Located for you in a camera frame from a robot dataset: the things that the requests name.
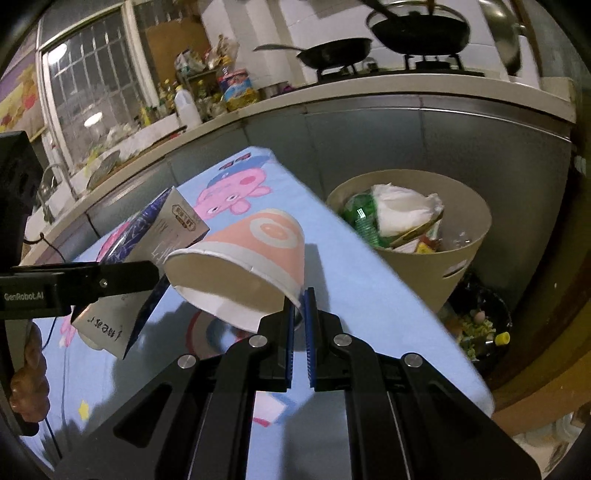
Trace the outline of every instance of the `trash can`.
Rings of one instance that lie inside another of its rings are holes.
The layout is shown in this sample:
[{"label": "trash can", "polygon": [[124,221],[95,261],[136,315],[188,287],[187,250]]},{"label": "trash can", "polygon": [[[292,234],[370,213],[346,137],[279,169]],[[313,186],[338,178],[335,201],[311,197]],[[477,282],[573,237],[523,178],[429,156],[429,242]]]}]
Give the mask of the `trash can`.
[{"label": "trash can", "polygon": [[340,214],[354,194],[379,183],[413,189],[425,196],[437,193],[445,208],[441,220],[444,247],[449,248],[453,238],[461,232],[470,239],[470,243],[463,247],[432,254],[407,254],[374,247],[406,285],[433,312],[437,312],[466,272],[488,233],[491,211],[482,197],[463,183],[421,170],[381,170],[359,175],[335,188],[326,203]]}]

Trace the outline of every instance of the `box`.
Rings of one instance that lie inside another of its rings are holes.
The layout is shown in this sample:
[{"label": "box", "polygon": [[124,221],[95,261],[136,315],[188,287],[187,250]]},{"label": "box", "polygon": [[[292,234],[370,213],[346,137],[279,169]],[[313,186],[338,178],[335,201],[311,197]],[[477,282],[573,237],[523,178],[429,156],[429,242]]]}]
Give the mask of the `box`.
[{"label": "box", "polygon": [[152,291],[103,297],[75,307],[72,325],[91,348],[106,349],[123,359],[138,339],[150,314],[170,285],[163,265],[173,250],[189,247],[209,231],[176,188],[162,192],[119,229],[101,263],[150,260],[161,273]]}]

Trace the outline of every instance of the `white plastic jug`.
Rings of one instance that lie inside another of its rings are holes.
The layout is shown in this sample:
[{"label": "white plastic jug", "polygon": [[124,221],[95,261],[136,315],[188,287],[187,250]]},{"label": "white plastic jug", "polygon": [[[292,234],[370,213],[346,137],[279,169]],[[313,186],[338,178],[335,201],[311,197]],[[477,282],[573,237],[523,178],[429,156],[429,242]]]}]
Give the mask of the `white plastic jug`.
[{"label": "white plastic jug", "polygon": [[199,110],[197,110],[197,105],[193,102],[191,94],[180,85],[177,87],[174,104],[177,107],[181,124],[186,125],[187,128],[197,127],[202,124],[201,115],[199,115]]}]

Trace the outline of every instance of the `white tissue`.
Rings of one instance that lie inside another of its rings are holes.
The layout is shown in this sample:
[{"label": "white tissue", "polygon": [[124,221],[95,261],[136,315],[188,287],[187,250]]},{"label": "white tissue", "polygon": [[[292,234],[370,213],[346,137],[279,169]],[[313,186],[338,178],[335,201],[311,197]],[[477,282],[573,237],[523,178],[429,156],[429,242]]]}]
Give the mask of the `white tissue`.
[{"label": "white tissue", "polygon": [[431,221],[443,204],[437,193],[428,197],[411,189],[374,185],[372,194],[378,213],[380,236],[397,236]]}]

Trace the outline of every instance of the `faucet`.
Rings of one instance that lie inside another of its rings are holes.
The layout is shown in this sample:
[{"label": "faucet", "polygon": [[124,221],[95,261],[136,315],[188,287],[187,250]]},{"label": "faucet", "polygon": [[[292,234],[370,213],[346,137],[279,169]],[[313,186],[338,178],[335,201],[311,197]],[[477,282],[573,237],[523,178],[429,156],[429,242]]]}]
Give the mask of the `faucet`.
[{"label": "faucet", "polygon": [[[39,182],[39,185],[43,185],[43,181],[45,178],[45,174],[52,170],[53,168],[59,168],[59,170],[61,170],[62,176],[64,178],[64,181],[66,182],[66,184],[68,185],[68,187],[70,188],[70,193],[72,194],[72,197],[74,197],[74,200],[78,200],[79,196],[76,193],[74,186],[72,185],[71,181],[70,181],[70,174],[69,172],[66,170],[65,166],[62,165],[61,163],[50,163],[47,168],[45,170],[43,170],[43,175],[41,175],[41,181]],[[44,215],[44,220],[49,223],[50,225],[56,221],[55,217],[53,216],[51,209],[49,208],[49,205],[45,203],[45,200],[43,199],[43,197],[39,194],[39,192],[37,192],[37,198],[39,198],[39,201],[41,202],[41,208],[43,209],[43,215]]]}]

